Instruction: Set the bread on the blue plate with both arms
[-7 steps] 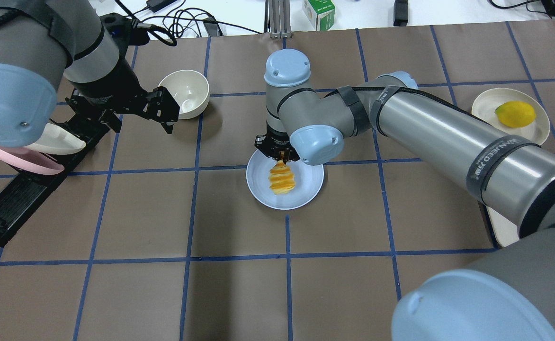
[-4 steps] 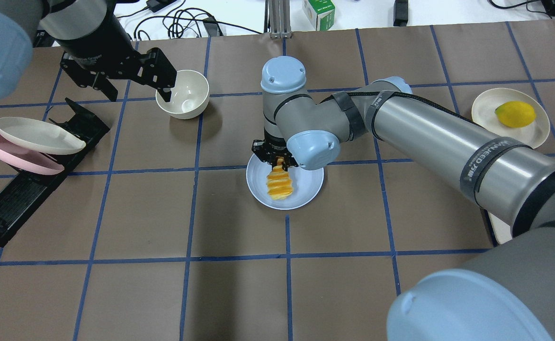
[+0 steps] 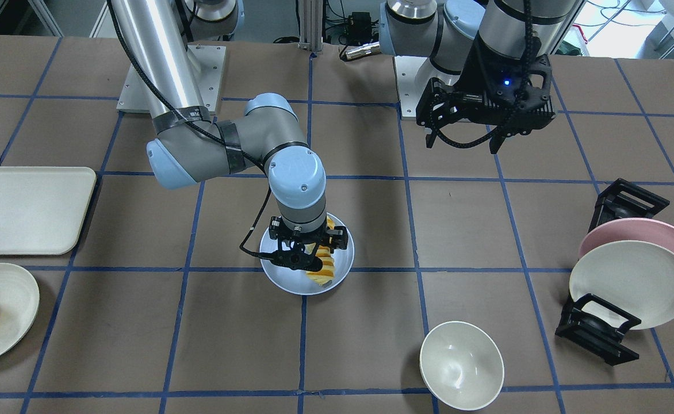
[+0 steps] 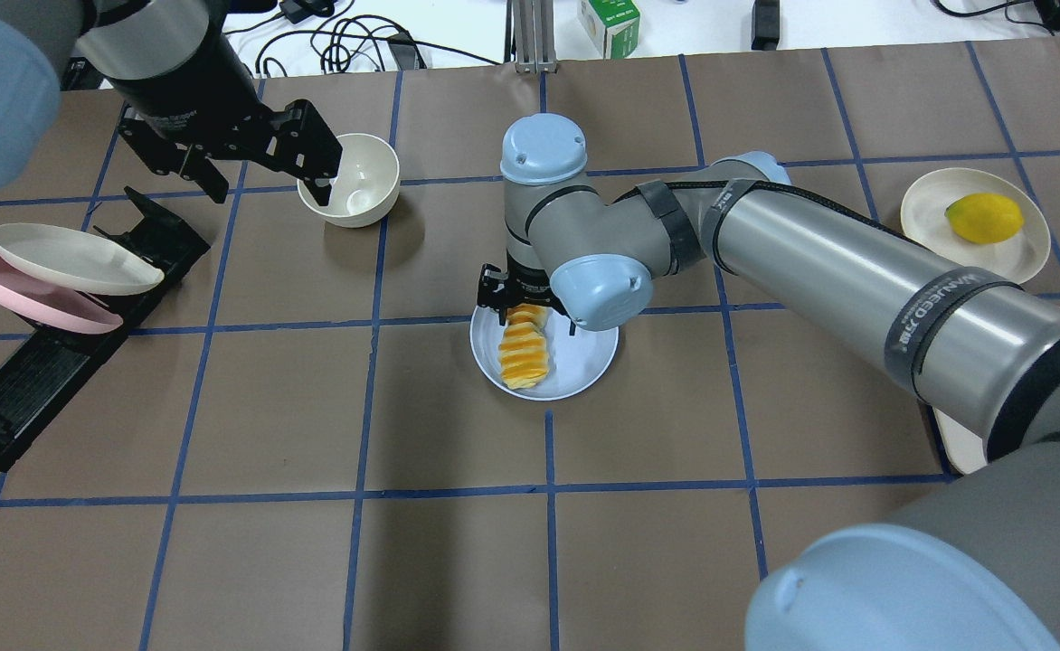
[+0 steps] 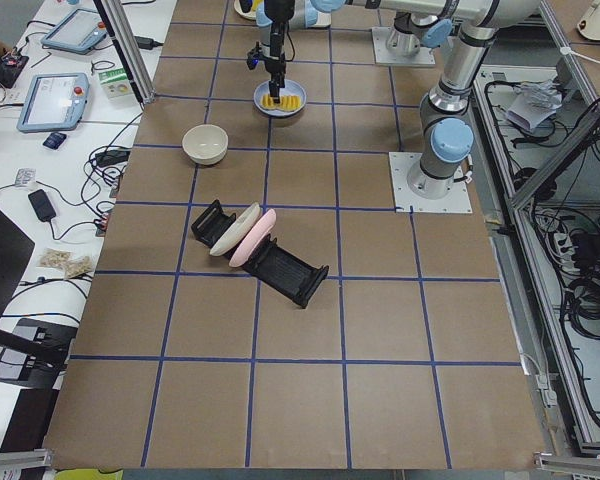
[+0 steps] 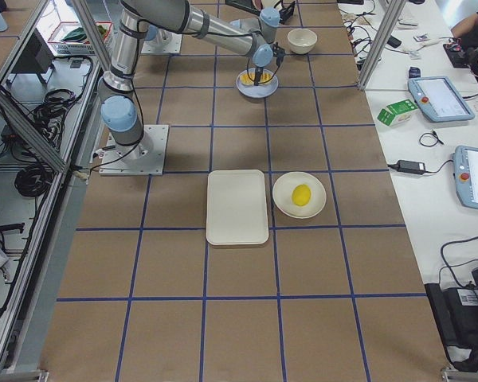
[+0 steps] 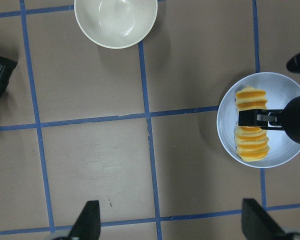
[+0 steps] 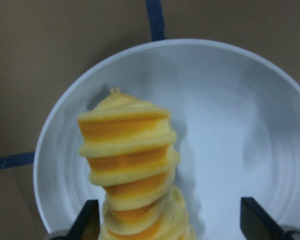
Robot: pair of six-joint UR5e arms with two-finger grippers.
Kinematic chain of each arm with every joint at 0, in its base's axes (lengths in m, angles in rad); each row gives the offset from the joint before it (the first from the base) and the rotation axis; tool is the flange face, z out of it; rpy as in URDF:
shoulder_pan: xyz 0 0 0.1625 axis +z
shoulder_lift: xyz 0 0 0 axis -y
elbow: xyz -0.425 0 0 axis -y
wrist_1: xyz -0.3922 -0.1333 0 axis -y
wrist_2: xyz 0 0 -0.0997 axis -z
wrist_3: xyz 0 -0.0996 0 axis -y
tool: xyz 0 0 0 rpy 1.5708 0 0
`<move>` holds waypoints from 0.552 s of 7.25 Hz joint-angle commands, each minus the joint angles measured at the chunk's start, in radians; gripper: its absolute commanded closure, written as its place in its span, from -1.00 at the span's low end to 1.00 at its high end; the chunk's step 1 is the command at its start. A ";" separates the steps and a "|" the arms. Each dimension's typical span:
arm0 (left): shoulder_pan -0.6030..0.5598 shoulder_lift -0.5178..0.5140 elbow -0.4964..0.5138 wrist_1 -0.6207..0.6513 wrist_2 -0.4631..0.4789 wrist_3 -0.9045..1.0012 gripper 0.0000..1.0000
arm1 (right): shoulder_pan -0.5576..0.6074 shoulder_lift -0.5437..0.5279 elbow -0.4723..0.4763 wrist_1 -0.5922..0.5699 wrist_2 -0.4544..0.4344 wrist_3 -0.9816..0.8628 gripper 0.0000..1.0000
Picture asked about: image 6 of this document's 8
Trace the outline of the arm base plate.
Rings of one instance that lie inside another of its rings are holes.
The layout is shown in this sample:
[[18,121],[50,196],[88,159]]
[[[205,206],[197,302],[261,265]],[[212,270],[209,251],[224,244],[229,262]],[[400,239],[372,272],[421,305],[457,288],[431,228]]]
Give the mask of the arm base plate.
[[98,168],[102,176],[144,176],[163,174],[168,125],[146,125],[143,139],[131,152],[131,148],[117,145],[112,134],[108,134],[107,146],[112,149],[100,156],[102,164]]
[[142,55],[178,55],[181,51],[182,36],[170,34],[164,36],[162,33],[156,38],[145,41],[141,50]]

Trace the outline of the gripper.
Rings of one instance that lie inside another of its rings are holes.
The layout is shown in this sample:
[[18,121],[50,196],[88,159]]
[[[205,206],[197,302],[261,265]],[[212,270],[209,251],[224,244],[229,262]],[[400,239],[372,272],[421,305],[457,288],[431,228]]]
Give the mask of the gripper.
[[258,86],[261,78],[265,78],[264,68],[261,66],[255,66],[253,85]]

